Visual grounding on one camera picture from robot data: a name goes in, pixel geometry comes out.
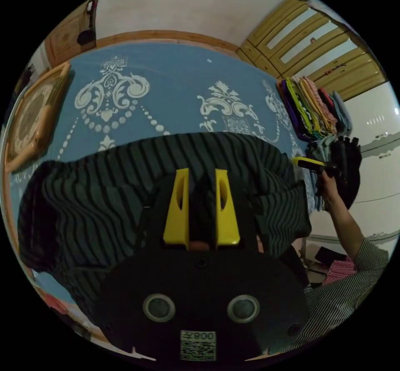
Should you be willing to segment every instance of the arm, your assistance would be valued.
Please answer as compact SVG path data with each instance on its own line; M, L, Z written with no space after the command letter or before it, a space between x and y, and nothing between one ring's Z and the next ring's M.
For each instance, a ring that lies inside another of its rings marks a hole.
M329 204L329 213L340 244L347 255L354 261L364 240L360 227L339 195Z
M339 242L359 271L383 269L389 260L388 253L377 248L363 236L360 227L338 194L335 179L328 177L324 171L319 184Z

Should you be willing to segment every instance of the qr code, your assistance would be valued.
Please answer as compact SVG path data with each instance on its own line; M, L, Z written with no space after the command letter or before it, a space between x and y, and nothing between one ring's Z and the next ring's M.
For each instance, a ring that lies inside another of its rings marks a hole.
M215 361L216 354L215 332L181 331L181 360Z

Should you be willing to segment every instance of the red striped cloth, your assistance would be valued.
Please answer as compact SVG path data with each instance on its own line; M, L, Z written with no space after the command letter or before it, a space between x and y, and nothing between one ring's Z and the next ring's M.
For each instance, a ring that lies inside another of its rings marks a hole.
M349 257L346 257L345 261L335 260L329 268L328 274L322 285L331 284L332 282L339 281L347 276L355 274L354 263Z

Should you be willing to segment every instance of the cabinet handle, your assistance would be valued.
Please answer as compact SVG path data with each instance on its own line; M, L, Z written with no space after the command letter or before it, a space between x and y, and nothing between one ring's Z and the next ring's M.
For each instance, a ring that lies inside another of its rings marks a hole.
M388 135L388 133L385 132L384 134L377 135L377 136L375 137L375 139L382 138L382 137L384 137L385 135Z
M391 152L386 153L386 154L382 154L382 155L379 156L379 158L383 159L384 157L389 157L391 154L392 154Z

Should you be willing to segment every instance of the yellow bracket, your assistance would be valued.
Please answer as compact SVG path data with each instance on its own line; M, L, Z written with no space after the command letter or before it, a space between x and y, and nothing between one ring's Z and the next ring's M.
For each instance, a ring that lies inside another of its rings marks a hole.
M299 167L304 167L304 165L302 165L303 164L302 162L312 163L323 167L326 165L324 162L320 162L318 160L309 159L308 157L302 157L302 156L293 157L291 160L294 164L298 165Z
M215 170L216 211L215 237L216 246L237 245L240 241L235 207L229 187L227 170Z
M240 241L239 227L229 187L227 170L215 170L215 184L216 247L237 245ZM187 250L189 249L188 168L176 171L163 239L167 245L183 245Z
M184 245L189 249L189 169L176 171L174 189L164 230L167 245Z

